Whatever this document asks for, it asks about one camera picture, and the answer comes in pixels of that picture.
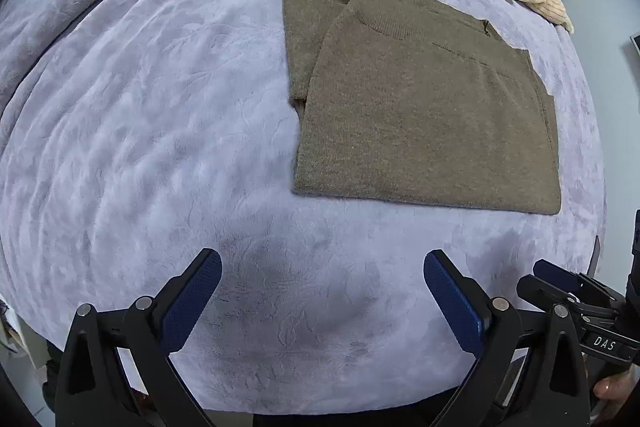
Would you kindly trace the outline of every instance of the plush bedspread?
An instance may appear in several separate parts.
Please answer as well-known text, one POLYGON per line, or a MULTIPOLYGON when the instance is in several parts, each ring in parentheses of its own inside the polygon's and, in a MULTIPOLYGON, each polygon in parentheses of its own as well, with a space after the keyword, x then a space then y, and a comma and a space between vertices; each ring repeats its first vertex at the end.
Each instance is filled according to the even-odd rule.
POLYGON ((211 247, 222 282, 172 355, 203 407, 348 412, 459 383, 471 359, 425 254, 515 300, 536 259, 586 270, 604 182, 567 32, 505 0, 439 1, 530 51, 556 102, 557 216, 292 194, 282 0, 14 0, 0 12, 0 293, 62 347, 78 304, 128 307, 211 247))

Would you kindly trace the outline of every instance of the brown sweater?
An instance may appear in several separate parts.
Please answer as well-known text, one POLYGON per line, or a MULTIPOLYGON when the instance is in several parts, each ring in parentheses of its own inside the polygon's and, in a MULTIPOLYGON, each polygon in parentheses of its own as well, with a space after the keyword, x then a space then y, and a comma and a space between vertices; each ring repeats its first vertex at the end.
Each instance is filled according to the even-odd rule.
POLYGON ((283 8, 297 193, 558 213, 553 97, 487 21, 435 0, 283 8))

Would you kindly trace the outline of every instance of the textured blue pad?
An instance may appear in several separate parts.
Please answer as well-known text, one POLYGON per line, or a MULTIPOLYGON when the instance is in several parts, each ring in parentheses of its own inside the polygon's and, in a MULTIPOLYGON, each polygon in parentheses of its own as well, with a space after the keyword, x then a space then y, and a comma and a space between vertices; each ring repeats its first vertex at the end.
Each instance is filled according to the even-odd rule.
POLYGON ((533 275, 567 293, 575 294, 580 289, 580 281, 575 273, 544 259, 540 259, 533 265, 533 275))
POLYGON ((162 320, 159 344, 167 355, 182 349, 221 277, 222 260, 212 250, 162 320))
POLYGON ((424 281, 460 347, 478 359, 484 349, 482 319, 433 252, 424 258, 424 281))

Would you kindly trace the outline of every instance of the screw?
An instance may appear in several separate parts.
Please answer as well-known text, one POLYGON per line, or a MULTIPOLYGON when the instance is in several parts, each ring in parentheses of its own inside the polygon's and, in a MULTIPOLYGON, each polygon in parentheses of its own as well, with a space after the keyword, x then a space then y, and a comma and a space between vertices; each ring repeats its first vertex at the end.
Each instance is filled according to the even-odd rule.
POLYGON ((556 304, 554 307, 554 313, 558 317, 562 317, 564 319, 569 314, 569 311, 564 306, 562 306, 562 304, 556 304))
POLYGON ((138 308, 140 311, 147 310, 149 306, 151 306, 152 302, 153 299, 151 297, 141 297, 136 301, 136 308, 138 308))
POLYGON ((80 304, 78 306, 78 309, 76 310, 76 313, 80 317, 84 317, 85 315, 88 315, 90 311, 91 311, 91 304, 80 304))
POLYGON ((501 312, 509 309, 509 301, 507 299, 503 299, 502 297, 496 297, 491 301, 494 305, 494 308, 500 310, 501 312))

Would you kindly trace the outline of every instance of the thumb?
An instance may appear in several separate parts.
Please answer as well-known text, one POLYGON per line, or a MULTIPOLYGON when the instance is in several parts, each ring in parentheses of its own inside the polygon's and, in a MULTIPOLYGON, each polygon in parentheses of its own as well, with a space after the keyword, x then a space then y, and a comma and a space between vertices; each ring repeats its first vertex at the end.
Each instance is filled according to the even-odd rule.
POLYGON ((631 391, 634 382, 629 373, 622 373, 600 380, 593 388, 593 394, 602 400, 624 402, 631 391))

